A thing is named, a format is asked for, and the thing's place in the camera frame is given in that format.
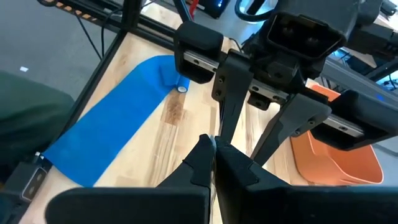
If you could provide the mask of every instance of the dark green clothing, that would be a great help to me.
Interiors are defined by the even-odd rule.
[[[0,71],[0,169],[44,151],[73,103],[66,93]]]

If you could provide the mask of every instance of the orange container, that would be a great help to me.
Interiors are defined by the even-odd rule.
[[[320,85],[311,89],[332,101],[340,94]],[[372,146],[341,151],[316,140],[310,131],[290,138],[297,170],[308,181],[323,185],[380,184],[383,172]]]

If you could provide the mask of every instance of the blue mat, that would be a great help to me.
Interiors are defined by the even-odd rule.
[[[174,63],[171,55],[142,62],[44,156],[74,182],[92,187],[170,90],[188,89]]]

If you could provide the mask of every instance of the orange bin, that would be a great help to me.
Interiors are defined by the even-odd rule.
[[[332,101],[340,94],[320,85],[311,89]],[[323,185],[380,184],[383,172],[372,146],[341,151],[316,140],[310,131],[290,138],[297,170],[304,179]]]

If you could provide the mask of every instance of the gray floor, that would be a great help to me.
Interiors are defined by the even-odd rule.
[[[243,0],[242,7],[249,0]],[[239,42],[256,32],[261,23],[249,24],[240,21],[233,11],[231,1],[218,20],[204,13],[195,15],[197,23],[220,30],[225,36]],[[260,12],[268,10],[263,7]],[[95,44],[100,47],[100,28],[84,22]],[[109,45],[115,34],[105,33]],[[99,58],[91,48],[76,17],[54,8],[46,8],[36,0],[0,1],[0,69],[26,77],[62,90],[74,99],[78,97],[93,73]],[[395,151],[396,138],[380,145]],[[384,185],[398,186],[397,157],[375,147],[375,152],[384,170]]]

